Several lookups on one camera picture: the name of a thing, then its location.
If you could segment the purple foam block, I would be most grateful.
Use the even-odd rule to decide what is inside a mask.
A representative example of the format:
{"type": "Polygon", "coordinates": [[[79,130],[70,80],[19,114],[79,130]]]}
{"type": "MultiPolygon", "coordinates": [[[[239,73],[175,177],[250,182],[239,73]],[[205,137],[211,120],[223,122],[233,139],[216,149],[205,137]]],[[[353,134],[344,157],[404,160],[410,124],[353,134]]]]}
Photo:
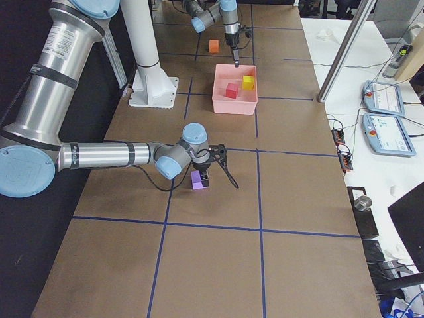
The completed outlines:
{"type": "Polygon", "coordinates": [[[191,184],[193,190],[206,189],[209,186],[202,186],[200,173],[197,170],[191,172],[191,184]]]}

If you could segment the yellow foam block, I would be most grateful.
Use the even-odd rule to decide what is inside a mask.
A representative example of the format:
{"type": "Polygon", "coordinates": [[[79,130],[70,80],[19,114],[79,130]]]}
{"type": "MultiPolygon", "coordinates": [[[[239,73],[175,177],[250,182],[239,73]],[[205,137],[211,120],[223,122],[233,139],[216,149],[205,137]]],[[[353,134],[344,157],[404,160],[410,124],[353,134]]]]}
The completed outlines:
{"type": "Polygon", "coordinates": [[[242,77],[242,89],[245,91],[252,91],[254,89],[255,79],[254,76],[243,75],[242,77]]]}

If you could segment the red foam block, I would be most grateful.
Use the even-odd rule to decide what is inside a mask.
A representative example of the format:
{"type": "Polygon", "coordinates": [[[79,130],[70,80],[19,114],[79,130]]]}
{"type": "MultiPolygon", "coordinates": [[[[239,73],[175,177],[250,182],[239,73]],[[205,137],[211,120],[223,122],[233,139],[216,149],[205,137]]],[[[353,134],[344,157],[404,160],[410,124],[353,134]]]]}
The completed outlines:
{"type": "Polygon", "coordinates": [[[228,83],[225,90],[225,97],[236,99],[239,94],[239,86],[237,83],[228,83]]]}

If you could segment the pink plastic bin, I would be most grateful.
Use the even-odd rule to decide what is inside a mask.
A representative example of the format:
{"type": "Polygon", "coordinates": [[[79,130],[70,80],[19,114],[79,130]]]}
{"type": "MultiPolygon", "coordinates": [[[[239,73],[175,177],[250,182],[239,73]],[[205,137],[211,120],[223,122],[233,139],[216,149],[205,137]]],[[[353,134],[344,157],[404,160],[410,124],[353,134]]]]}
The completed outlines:
{"type": "Polygon", "coordinates": [[[258,103],[256,66],[217,64],[212,102],[215,113],[252,115],[258,103]]]}

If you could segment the orange foam block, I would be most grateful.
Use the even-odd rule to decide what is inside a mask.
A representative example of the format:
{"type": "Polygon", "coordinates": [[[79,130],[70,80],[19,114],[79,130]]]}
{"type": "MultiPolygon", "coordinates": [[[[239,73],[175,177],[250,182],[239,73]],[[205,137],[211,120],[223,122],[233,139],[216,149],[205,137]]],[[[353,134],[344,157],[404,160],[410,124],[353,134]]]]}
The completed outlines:
{"type": "Polygon", "coordinates": [[[209,52],[212,54],[219,53],[219,40],[217,39],[211,39],[209,41],[209,52]]]}

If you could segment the crumpled white tissue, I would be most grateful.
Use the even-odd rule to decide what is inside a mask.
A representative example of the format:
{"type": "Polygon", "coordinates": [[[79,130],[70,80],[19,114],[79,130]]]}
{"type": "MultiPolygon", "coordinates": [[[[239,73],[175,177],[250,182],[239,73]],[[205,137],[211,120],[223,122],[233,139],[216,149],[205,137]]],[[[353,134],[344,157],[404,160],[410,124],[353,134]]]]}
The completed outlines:
{"type": "Polygon", "coordinates": [[[316,34],[316,39],[330,41],[334,37],[333,31],[329,28],[323,28],[316,34]]]}

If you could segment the orange terminal connector block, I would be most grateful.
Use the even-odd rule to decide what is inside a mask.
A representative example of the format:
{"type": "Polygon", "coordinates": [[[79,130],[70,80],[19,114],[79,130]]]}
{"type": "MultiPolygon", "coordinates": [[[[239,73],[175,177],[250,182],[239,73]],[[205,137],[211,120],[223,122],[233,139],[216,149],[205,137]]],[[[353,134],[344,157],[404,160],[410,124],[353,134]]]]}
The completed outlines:
{"type": "Polygon", "coordinates": [[[335,144],[344,144],[345,143],[345,134],[342,128],[332,129],[331,130],[333,141],[335,144]]]}

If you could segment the far teach pendant tablet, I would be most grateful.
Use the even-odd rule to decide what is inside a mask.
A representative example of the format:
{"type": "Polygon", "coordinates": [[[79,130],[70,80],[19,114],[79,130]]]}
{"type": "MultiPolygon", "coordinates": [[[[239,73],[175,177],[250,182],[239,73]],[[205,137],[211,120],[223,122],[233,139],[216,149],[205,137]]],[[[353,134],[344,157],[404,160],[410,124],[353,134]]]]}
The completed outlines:
{"type": "Polygon", "coordinates": [[[401,89],[398,85],[366,81],[363,85],[363,101],[372,113],[405,116],[401,89]]]}

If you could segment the teach pendant tablet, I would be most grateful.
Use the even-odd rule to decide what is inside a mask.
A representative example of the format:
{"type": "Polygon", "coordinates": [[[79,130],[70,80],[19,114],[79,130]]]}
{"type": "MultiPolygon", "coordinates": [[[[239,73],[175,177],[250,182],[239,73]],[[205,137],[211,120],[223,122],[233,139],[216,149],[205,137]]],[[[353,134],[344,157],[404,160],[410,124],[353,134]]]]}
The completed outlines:
{"type": "Polygon", "coordinates": [[[362,116],[362,130],[375,154],[407,158],[416,155],[399,116],[365,113],[362,116]]]}
{"type": "Polygon", "coordinates": [[[401,89],[398,85],[366,81],[363,85],[363,101],[372,113],[405,116],[401,89]]]}

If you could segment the silver metal cylinder weight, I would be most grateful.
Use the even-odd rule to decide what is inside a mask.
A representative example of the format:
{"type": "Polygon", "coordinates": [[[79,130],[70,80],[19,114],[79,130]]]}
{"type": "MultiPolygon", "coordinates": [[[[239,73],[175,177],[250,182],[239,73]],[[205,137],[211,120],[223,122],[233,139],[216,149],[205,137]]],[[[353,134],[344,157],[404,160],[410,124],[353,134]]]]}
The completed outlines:
{"type": "Polygon", "coordinates": [[[367,195],[361,195],[353,201],[353,206],[357,211],[363,212],[371,208],[372,200],[367,195]]]}

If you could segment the near teach pendant tablet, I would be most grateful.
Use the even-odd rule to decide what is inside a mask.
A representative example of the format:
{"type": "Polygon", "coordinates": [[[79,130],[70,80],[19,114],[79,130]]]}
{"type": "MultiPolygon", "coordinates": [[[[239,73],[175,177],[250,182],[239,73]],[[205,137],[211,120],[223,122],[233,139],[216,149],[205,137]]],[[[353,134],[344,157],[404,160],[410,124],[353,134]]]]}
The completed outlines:
{"type": "Polygon", "coordinates": [[[362,130],[375,154],[407,158],[416,155],[399,116],[365,113],[362,116],[362,130]]]}

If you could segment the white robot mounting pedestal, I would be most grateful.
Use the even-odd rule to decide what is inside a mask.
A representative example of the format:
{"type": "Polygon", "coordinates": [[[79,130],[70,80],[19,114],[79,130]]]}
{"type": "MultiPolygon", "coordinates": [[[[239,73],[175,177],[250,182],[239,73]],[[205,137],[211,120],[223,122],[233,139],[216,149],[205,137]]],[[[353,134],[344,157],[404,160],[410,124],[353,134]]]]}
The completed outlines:
{"type": "Polygon", "coordinates": [[[179,79],[160,65],[148,1],[125,0],[120,7],[137,66],[129,105],[171,109],[179,79]]]}

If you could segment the aluminium frame post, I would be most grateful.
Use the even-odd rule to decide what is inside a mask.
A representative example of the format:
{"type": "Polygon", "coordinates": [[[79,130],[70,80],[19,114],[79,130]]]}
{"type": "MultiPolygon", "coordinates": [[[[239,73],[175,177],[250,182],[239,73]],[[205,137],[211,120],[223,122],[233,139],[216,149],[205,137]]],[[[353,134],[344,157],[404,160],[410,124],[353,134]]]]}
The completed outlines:
{"type": "Polygon", "coordinates": [[[348,57],[350,50],[352,49],[355,40],[358,38],[364,23],[366,22],[371,10],[374,8],[376,0],[361,1],[357,13],[350,23],[350,26],[343,38],[341,46],[337,51],[335,59],[331,64],[329,72],[323,82],[323,85],[318,93],[317,100],[320,103],[324,103],[333,88],[337,77],[348,57]]]}

